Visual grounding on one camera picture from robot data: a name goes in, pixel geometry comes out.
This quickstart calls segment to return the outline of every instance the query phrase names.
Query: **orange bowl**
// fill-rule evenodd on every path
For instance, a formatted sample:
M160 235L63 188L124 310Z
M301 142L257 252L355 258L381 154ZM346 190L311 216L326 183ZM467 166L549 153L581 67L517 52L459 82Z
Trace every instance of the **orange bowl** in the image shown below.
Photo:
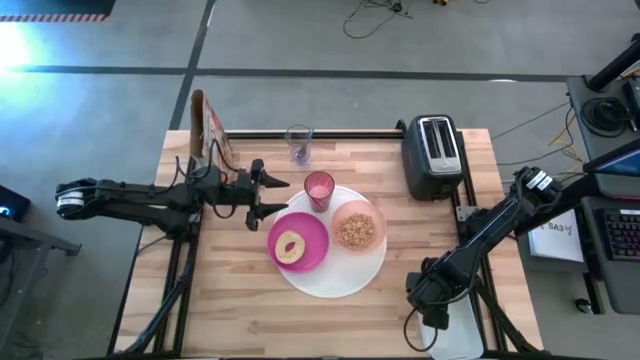
M366 216L370 216L373 219L373 226L375 228L375 237L373 241L366 248L358 251L348 249L340 244L336 236L338 234L338 230L340 229L340 223L344 219L354 214L364 214ZM331 218L331 239L333 239L333 242L342 250L353 255L365 255L373 252L380 246L380 244L382 244L382 241L384 241L386 236L387 226L382 213L375 205L365 200L352 200L342 204L333 213L333 217Z

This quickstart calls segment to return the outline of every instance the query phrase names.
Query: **gray floor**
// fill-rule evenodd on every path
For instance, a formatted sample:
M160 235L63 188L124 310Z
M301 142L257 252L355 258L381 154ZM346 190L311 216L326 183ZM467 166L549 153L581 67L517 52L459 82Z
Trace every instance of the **gray floor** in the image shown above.
M453 0L448 7L414 0L413 20L396 18L371 38L352 40L341 26L357 3L219 0L198 66L582 74L605 65L640 30L632 0ZM93 66L186 68L205 4L121 0L100 24L0 23L0 42L12 50L0 64L81 66L87 72ZM352 30L364 32L385 16L384 10L365 9ZM77 258L52 256L24 317L23 331L40 343L46 359L104 354L140 232L138 225L109 219L63 222L54 212L53 189L89 176L151 182L183 80L68 73L80 70L0 72L0 183L34 201L29 224L83 243ZM567 101L562 83L196 76L196 88L206 90L230 129L300 122L389 128L400 118L447 113L460 128L498 134ZM498 161L549 151L566 110L497 139ZM185 113L180 128L188 128L186 119ZM573 165L560 154L536 164L551 173ZM502 167L503 179L518 168ZM525 261L546 349L639 357L639 317L581 315L570 303L585 292L579 275L529 265Z

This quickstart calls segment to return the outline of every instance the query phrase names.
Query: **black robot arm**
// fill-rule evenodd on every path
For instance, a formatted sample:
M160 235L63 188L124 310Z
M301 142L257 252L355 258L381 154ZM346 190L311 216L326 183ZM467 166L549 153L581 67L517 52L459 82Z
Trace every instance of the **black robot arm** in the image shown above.
M240 169L235 181L226 180L227 174L216 166L197 169L185 183L169 187L81 179L58 185L57 213L67 220L107 216L156 225L173 238L185 233L189 216L200 212L205 203L231 206L232 211L240 205L249 206L246 225L252 231L258 229L258 220L287 207L260 202L261 186L289 186L269 176L260 159L253 161L249 172Z
M519 222L553 207L560 199L561 189L562 185L539 168L523 168L515 173L509 195L480 219L476 217L476 223L481 225L467 243L438 259L425 259L420 273L409 273L407 300L423 314L424 325L447 329L447 305L470 291L480 260Z

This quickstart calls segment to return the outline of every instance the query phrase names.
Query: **toaster slot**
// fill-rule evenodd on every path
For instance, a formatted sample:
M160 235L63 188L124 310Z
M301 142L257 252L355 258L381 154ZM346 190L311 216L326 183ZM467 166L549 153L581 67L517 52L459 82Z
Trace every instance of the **toaster slot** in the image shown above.
M456 149L453 146L453 134L451 134L451 128L446 120L437 120L438 132L440 133L440 140L442 140L442 149L444 150L444 156L448 158L456 157Z
M422 123L422 131L424 132L426 145L429 148L429 157L439 159L442 157L440 146L438 145L438 136L436 135L436 127L433 121L425 121Z

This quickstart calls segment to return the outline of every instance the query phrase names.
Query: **black floor stripe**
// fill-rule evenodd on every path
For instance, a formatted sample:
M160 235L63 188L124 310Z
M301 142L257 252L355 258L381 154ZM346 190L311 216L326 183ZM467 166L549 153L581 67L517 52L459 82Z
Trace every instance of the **black floor stripe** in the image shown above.
M64 66L25 65L10 67L11 72L60 73L60 74L122 74L122 75L192 75L229 77L272 77L272 78L334 78L334 79L389 79L389 80L449 80L449 81L492 81L513 80L518 82L565 82L567 78L579 75L545 74L491 74L491 73L441 73L406 71L358 71L358 70L286 70L286 69L231 69L196 68L204 46L205 33L200 33L194 44L189 65L179 67L136 67L136 66Z
M186 68L136 67L136 66L64 66L24 65L9 67L10 72L54 73L54 74L113 74L113 75L182 75Z
M536 74L490 74L490 73L443 73L405 71L353 71L353 70L286 70L286 69L197 69L196 76L234 77L291 77L291 78L335 78L335 79L395 79L395 80L457 80L491 81L512 80L518 82L560 82L578 75Z
M193 77L195 75L198 61L200 60L200 54L204 47L204 40L207 36L207 30L209 29L209 17L213 16L212 10L216 0L207 0L207 5L204 7L204 14L200 20L200 27L198 28L198 34L196 40L193 43L193 49L191 50L191 57L189 58L189 64L187 65L187 71L182 80L182 86L178 93L178 100L176 106L173 108L173 115L171 116L171 122L169 123L169 130L180 129L180 122L182 121L182 114L184 113L189 93L191 92L191 84L193 84Z

